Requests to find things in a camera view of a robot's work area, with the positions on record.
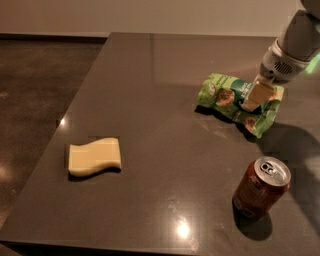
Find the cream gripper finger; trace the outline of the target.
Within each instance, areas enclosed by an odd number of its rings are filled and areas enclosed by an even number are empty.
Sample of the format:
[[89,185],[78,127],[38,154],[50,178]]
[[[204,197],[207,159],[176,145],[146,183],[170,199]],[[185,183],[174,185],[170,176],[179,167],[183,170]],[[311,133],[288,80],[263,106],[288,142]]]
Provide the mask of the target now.
[[245,96],[241,107],[247,112],[253,112],[261,104],[268,101],[275,94],[273,80],[258,74]]

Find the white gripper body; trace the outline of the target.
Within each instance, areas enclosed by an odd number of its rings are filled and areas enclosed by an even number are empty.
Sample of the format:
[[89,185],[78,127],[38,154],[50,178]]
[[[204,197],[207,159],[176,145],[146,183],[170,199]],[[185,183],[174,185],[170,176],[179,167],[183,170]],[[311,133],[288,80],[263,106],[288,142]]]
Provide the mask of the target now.
[[304,71],[314,57],[313,42],[276,39],[262,58],[259,75],[263,81],[286,84]]

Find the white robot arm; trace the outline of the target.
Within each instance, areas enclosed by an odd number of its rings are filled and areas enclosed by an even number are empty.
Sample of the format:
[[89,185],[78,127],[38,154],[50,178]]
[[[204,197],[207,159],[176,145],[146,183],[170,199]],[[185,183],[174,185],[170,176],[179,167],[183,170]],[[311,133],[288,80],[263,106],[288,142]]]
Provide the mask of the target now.
[[254,111],[275,94],[275,86],[294,80],[320,52],[320,0],[300,0],[286,29],[264,54],[260,70],[241,107]]

